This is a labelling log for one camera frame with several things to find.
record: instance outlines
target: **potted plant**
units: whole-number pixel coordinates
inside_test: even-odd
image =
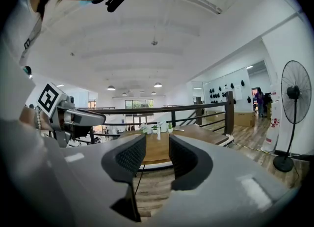
[[[168,123],[168,132],[169,132],[169,133],[172,133],[172,131],[173,131],[172,123],[169,122],[169,123]]]
[[[152,127],[152,129],[153,129],[153,134],[156,134],[156,133],[158,132],[158,130],[157,130],[157,125],[154,125],[154,126]]]

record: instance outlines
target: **ceiling light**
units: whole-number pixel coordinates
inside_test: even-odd
[[[154,84],[154,87],[162,87],[162,84],[157,82],[156,84]]]
[[[115,89],[116,89],[116,88],[114,88],[113,85],[110,85],[110,86],[107,87],[107,90],[109,90],[109,91],[114,91]]]

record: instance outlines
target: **fan pole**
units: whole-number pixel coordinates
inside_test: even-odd
[[[285,156],[276,156],[275,159],[273,160],[273,164],[275,168],[281,172],[289,172],[293,168],[293,160],[289,157],[289,151],[290,151],[293,137],[294,137],[294,129],[295,129],[295,122],[296,122],[296,103],[297,103],[297,99],[294,100],[293,128],[292,128],[292,134],[291,134],[288,150]]]

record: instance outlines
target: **white shirt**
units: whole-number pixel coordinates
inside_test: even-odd
[[[35,84],[22,69],[41,31],[39,13],[29,0],[18,0],[0,35],[0,118],[18,120]]]

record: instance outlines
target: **person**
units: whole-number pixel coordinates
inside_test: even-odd
[[[264,116],[264,107],[263,107],[263,92],[261,90],[261,88],[257,88],[257,93],[255,93],[255,98],[257,101],[257,106],[259,109],[259,117],[263,117]]]
[[[41,33],[42,20],[45,14],[45,6],[49,0],[18,0],[15,8],[8,17],[0,37],[0,67],[10,69],[12,72],[17,68],[26,65],[30,47]],[[21,122],[36,127],[36,110],[23,106],[27,96],[34,88],[33,82],[24,82],[22,74],[14,75],[14,81],[3,93],[5,100],[2,100],[2,107],[9,107],[12,99],[21,103],[21,108],[16,110],[2,109],[1,118],[5,120],[19,119]],[[18,82],[24,82],[22,93],[11,92],[18,87]],[[43,130],[53,131],[48,116],[40,111],[40,122]]]

